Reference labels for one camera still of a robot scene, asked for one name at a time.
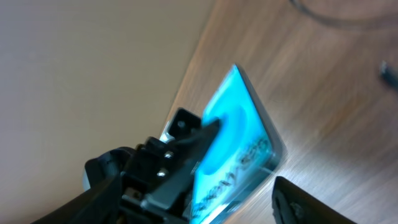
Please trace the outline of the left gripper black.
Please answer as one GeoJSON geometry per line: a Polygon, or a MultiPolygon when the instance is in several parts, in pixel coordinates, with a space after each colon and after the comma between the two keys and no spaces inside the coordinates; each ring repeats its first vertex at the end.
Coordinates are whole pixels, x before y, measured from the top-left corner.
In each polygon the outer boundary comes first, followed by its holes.
{"type": "Polygon", "coordinates": [[[136,149],[119,147],[85,163],[83,188],[120,178],[117,223],[186,223],[193,173],[221,128],[215,119],[192,134],[164,143],[149,138],[136,149]]]}

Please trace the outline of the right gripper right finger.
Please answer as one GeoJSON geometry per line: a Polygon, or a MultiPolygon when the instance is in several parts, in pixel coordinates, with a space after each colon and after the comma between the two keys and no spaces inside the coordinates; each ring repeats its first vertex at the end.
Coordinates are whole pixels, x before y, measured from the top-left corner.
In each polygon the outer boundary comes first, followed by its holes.
{"type": "Polygon", "coordinates": [[[281,176],[275,178],[272,208],[276,224],[355,224],[281,176]]]}

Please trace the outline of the Galaxy S25 smartphone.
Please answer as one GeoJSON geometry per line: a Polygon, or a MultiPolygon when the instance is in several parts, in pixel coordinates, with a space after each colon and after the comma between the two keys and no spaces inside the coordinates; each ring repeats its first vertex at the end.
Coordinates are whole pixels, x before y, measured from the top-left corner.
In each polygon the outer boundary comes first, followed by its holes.
{"type": "Polygon", "coordinates": [[[234,64],[203,110],[220,130],[195,171],[190,223],[223,223],[273,173],[285,149],[242,67],[234,64]]]}

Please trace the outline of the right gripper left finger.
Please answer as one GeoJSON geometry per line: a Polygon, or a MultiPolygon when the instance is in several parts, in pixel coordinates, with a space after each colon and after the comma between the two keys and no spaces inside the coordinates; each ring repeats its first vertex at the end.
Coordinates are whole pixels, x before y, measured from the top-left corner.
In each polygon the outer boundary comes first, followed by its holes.
{"type": "Polygon", "coordinates": [[[120,176],[107,178],[34,224],[116,223],[121,194],[120,176]]]}

